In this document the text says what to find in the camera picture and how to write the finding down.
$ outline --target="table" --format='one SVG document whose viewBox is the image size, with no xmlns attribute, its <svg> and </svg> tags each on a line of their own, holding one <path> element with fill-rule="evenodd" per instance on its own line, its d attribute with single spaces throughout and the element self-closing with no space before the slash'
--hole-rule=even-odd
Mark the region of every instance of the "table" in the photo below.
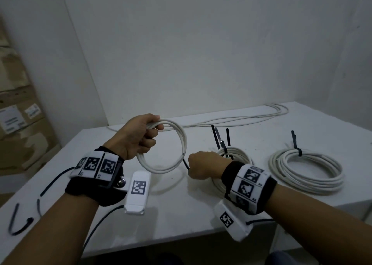
<svg viewBox="0 0 372 265">
<path fill-rule="evenodd" d="M 243 149 L 253 158 L 255 165 L 268 170 L 267 160 L 270 155 L 285 148 L 286 145 L 292 145 L 291 130 L 294 130 L 300 148 L 334 157 L 342 164 L 346 174 L 345 186 L 340 192 L 331 196 L 313 197 L 337 207 L 371 202 L 372 132 L 296 102 L 284 103 L 284 105 L 290 109 L 286 115 L 253 125 L 231 127 L 231 145 Z M 259 106 L 176 117 L 172 120 L 179 124 L 190 124 L 215 117 L 253 115 L 272 111 L 270 107 Z M 221 137 L 227 142 L 224 128 L 220 128 L 219 131 Z M 199 150 L 216 150 L 211 128 L 187 128 L 186 134 L 188 137 L 186 158 Z M 76 165 L 83 154 L 102 145 L 112 135 L 114 132 L 106 127 L 82 130 L 3 205 L 0 209 L 0 248 L 2 249 L 0 262 L 36 224 L 39 219 L 36 200 L 49 182 L 61 171 Z M 181 146 L 175 131 L 161 132 L 156 140 L 156 146 L 145 155 L 149 164 L 167 165 L 179 157 Z M 126 161 L 123 167 L 127 178 L 134 171 L 143 169 L 136 158 Z M 41 198 L 42 213 L 57 201 L 67 183 L 66 174 L 59 178 Z M 150 187 L 145 214 L 130 216 L 123 210 L 113 212 L 98 227 L 83 257 L 223 230 L 213 214 L 212 208 L 221 198 L 211 180 L 200 181 L 189 178 L 187 169 L 181 164 L 170 173 L 152 174 Z M 28 217 L 34 217 L 35 221 L 24 233 L 10 236 L 7 228 L 17 202 L 20 203 L 20 207 L 14 229 L 21 228 Z M 99 207 L 91 229 L 116 206 Z"/>
</svg>

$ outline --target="stacked cardboard boxes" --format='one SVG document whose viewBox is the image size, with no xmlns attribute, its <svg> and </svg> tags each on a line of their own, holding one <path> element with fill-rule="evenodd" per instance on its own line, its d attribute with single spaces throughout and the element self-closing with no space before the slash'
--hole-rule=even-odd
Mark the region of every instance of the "stacked cardboard boxes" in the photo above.
<svg viewBox="0 0 372 265">
<path fill-rule="evenodd" d="M 60 150 L 0 22 L 0 206 Z"/>
</svg>

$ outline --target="floor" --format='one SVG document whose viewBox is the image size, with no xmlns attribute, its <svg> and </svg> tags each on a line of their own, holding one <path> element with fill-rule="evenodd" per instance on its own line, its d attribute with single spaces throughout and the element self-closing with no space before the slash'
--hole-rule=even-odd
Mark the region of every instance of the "floor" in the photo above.
<svg viewBox="0 0 372 265">
<path fill-rule="evenodd" d="M 227 232 L 156 244 L 145 248 L 152 261 L 162 252 L 176 254 L 185 265 L 261 265 L 269 253 L 276 224 L 256 226 L 243 242 L 235 242 Z M 318 265 L 304 249 L 288 252 L 300 264 Z M 83 259 L 80 265 L 96 264 L 96 258 Z"/>
</svg>

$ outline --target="white cable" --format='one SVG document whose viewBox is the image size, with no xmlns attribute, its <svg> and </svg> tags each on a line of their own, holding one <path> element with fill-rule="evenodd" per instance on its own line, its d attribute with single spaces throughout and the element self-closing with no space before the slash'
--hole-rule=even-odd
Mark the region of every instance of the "white cable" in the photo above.
<svg viewBox="0 0 372 265">
<path fill-rule="evenodd" d="M 154 167 L 149 166 L 147 164 L 146 160 L 145 160 L 144 155 L 142 153 L 137 153 L 137 159 L 138 159 L 139 163 L 142 165 L 142 167 L 145 168 L 147 171 L 149 171 L 151 173 L 155 173 L 155 174 L 168 173 L 168 172 L 174 170 L 175 168 L 177 168 L 177 166 L 182 162 L 183 158 L 185 157 L 186 148 L 187 148 L 186 133 L 185 133 L 184 129 L 174 121 L 167 120 L 167 119 L 160 119 L 159 122 L 154 122 L 154 123 L 147 124 L 147 129 L 152 129 L 152 128 L 156 127 L 157 125 L 160 125 L 160 124 L 168 124 L 169 126 L 171 126 L 177 132 L 177 134 L 178 134 L 178 136 L 180 137 L 180 140 L 181 140 L 182 154 L 174 164 L 161 169 L 161 168 L 154 168 Z"/>
<path fill-rule="evenodd" d="M 281 104 L 266 104 L 266 106 L 272 107 L 276 110 L 276 112 L 268 113 L 268 114 L 259 114 L 259 115 L 254 115 L 254 116 L 231 116 L 231 117 L 221 117 L 221 118 L 215 118 L 211 119 L 208 121 L 204 122 L 199 122 L 195 124 L 190 124 L 190 125 L 183 125 L 183 128 L 189 128 L 189 127 L 210 127 L 211 125 L 214 125 L 215 127 L 238 127 L 238 126 L 246 126 L 250 124 L 255 124 L 259 122 L 263 122 L 266 120 L 269 120 L 271 118 L 274 118 L 276 116 L 281 116 L 285 115 L 289 112 L 289 109 Z M 250 118 L 264 118 L 260 119 L 259 121 L 256 122 L 250 122 L 250 123 L 243 123 L 243 124 L 226 124 L 226 125 L 221 125 L 224 123 L 228 122 L 233 122 L 233 121 L 238 121 L 238 120 L 244 120 L 244 119 L 250 119 Z M 118 130 L 115 130 L 111 128 L 110 126 L 106 126 L 109 130 L 117 132 Z M 163 131 L 173 131 L 173 127 L 166 127 Z"/>
<path fill-rule="evenodd" d="M 302 175 L 289 166 L 288 161 L 297 156 L 298 150 L 291 148 L 275 152 L 269 159 L 271 172 L 287 184 L 316 195 L 329 195 L 342 188 L 344 173 L 341 164 L 335 159 L 314 151 L 302 150 L 301 158 L 320 164 L 331 174 L 331 178 L 318 179 Z"/>
<path fill-rule="evenodd" d="M 244 164 L 252 164 L 253 165 L 252 158 L 250 158 L 243 150 L 241 150 L 237 147 L 231 147 L 231 146 L 226 147 L 226 149 L 227 149 L 227 155 L 232 155 L 234 157 L 234 161 L 236 160 L 236 161 L 239 161 L 239 162 L 244 163 Z M 223 148 L 220 148 L 217 151 L 217 153 L 219 155 L 225 155 L 225 151 L 224 151 Z M 226 187 L 220 179 L 212 178 L 212 182 L 220 192 L 225 194 Z"/>
</svg>

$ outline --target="forearm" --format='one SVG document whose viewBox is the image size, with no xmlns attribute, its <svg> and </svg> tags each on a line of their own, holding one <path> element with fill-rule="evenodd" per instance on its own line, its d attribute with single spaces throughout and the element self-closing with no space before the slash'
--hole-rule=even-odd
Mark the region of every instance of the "forearm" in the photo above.
<svg viewBox="0 0 372 265">
<path fill-rule="evenodd" d="M 372 260 L 372 227 L 341 210 L 277 185 L 265 211 L 322 264 Z"/>
<path fill-rule="evenodd" d="M 98 203 L 67 193 L 45 213 L 5 259 L 5 264 L 76 264 Z"/>
</svg>

